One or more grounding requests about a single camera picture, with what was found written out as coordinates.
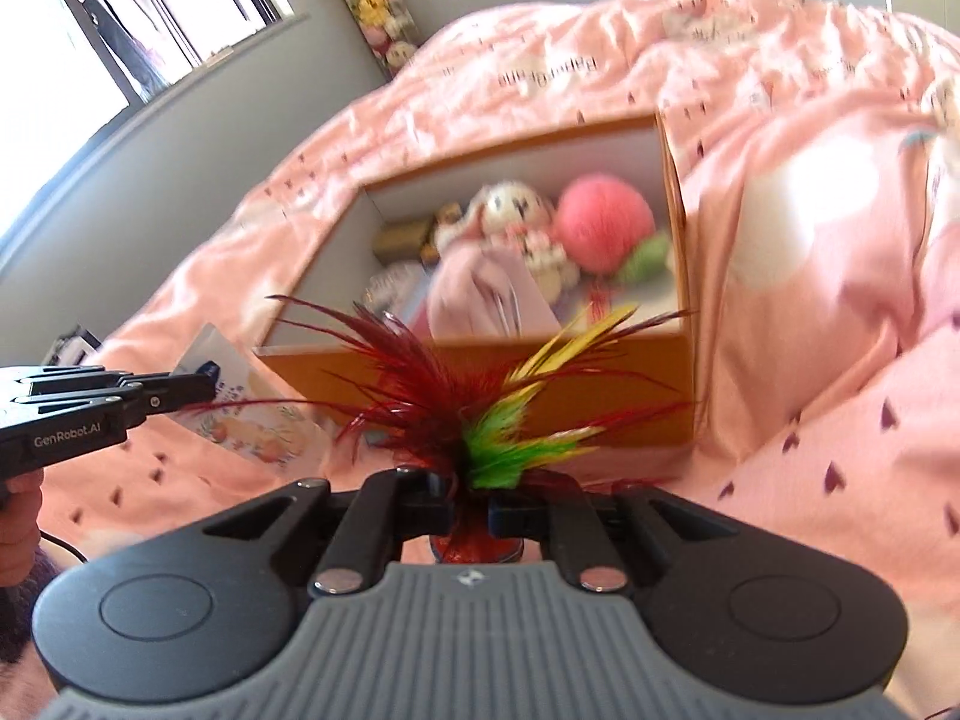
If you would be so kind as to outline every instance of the pink pom-pom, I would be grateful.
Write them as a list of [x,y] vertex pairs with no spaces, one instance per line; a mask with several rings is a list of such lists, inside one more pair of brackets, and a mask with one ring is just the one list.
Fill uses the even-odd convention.
[[611,175],[585,175],[560,195],[554,236],[589,274],[613,274],[656,231],[642,194]]

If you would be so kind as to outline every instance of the human hand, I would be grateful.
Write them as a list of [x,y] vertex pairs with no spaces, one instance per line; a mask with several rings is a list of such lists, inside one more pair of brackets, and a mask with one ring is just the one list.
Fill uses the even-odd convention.
[[17,586],[34,567],[34,551],[40,544],[37,516],[43,493],[43,471],[32,471],[8,480],[10,497],[0,511],[0,587]]

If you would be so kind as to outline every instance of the purple fuzzy sleeve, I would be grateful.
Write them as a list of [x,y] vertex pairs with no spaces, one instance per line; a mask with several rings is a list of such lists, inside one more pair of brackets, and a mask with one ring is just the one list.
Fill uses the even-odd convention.
[[0,664],[15,664],[30,642],[30,624],[37,596],[56,576],[56,567],[37,549],[34,567],[19,586],[0,589]]

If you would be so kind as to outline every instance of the window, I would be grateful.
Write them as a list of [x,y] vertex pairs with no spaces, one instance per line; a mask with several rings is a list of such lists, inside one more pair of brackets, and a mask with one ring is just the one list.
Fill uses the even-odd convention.
[[281,18],[273,0],[0,0],[0,11],[0,240],[91,137]]

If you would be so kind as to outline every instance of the metal screw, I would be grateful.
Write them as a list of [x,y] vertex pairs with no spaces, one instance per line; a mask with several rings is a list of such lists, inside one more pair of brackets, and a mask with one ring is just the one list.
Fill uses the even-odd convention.
[[320,572],[313,586],[328,595],[346,595],[356,592],[363,584],[363,577],[352,568],[328,568]]
[[627,586],[627,575],[612,565],[594,565],[580,575],[580,586],[593,592],[616,592]]

